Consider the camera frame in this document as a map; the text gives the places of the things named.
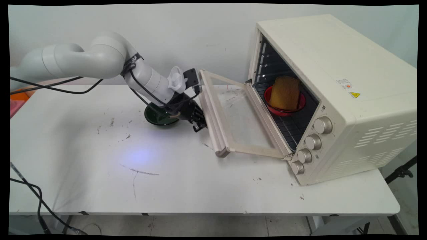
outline warning label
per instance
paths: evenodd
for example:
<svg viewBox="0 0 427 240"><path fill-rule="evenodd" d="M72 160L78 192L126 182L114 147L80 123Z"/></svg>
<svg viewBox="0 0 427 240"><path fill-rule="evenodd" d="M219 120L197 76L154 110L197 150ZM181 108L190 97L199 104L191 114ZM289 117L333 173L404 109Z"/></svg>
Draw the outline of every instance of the warning label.
<svg viewBox="0 0 427 240"><path fill-rule="evenodd" d="M336 83L338 85L340 85L341 89L345 90L346 92L348 92L348 94L352 97L352 98L358 98L360 96L360 93L358 93L357 88L355 88L353 86L353 84L351 84L350 81L348 81L347 79L340 79L340 80L336 80Z"/></svg>
<svg viewBox="0 0 427 240"><path fill-rule="evenodd" d="M350 94L351 94L354 98L357 98L358 96L360 96L360 94L358 94L358 93L354 93L354 92L350 92Z"/></svg>

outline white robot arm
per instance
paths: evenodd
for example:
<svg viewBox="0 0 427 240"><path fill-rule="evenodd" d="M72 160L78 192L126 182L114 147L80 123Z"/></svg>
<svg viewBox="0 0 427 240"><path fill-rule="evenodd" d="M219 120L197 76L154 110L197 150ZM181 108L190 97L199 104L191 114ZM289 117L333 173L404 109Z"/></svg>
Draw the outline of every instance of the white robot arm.
<svg viewBox="0 0 427 240"><path fill-rule="evenodd" d="M130 88L157 106L164 107L172 115L179 113L181 119L193 123L196 132L206 126L204 118L200 118L203 116L200 107L184 94L186 88L199 83L195 70L183 73L179 67L174 67L165 78L146 65L135 48L115 32L99 34L88 51L77 44L50 45L29 52L18 67L10 67L10 76L33 83L73 76L107 79L119 74ZM24 86L11 81L10 90Z"/></svg>

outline cream toaster oven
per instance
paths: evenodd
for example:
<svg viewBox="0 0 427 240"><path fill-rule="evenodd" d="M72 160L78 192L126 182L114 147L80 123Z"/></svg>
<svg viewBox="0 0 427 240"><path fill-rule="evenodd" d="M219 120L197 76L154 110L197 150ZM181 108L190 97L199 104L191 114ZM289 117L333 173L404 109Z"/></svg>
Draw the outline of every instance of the cream toaster oven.
<svg viewBox="0 0 427 240"><path fill-rule="evenodd" d="M332 15L258 22L248 81L200 71L200 103L218 157L287 160L300 184L382 167L417 136L417 69ZM305 107L278 117L264 91L300 80ZM218 91L240 96L232 106Z"/></svg>

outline white wall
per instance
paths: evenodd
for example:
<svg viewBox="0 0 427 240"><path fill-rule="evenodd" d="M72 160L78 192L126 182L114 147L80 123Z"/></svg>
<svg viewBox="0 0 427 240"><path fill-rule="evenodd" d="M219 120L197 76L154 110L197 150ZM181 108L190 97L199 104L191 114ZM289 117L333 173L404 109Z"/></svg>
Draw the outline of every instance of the white wall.
<svg viewBox="0 0 427 240"><path fill-rule="evenodd" d="M417 67L419 6L138 4L9 6L10 64L61 42L87 49L102 30L122 34L164 76L173 66L247 80L255 23L330 13ZM104 84L123 84L121 77Z"/></svg>

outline green bowl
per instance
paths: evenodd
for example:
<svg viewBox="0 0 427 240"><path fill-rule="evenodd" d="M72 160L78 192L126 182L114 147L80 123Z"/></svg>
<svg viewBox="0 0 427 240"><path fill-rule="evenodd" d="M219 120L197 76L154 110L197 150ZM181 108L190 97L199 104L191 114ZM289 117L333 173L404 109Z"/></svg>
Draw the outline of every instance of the green bowl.
<svg viewBox="0 0 427 240"><path fill-rule="evenodd" d="M163 115L170 116L169 113L167 113L163 108L158 107L154 103L150 103L144 111L145 119L151 124L157 125L157 126L167 126L171 125L173 123L178 122L178 118L167 118L159 115L157 112L155 112L152 108L157 110L158 112L162 113Z"/></svg>

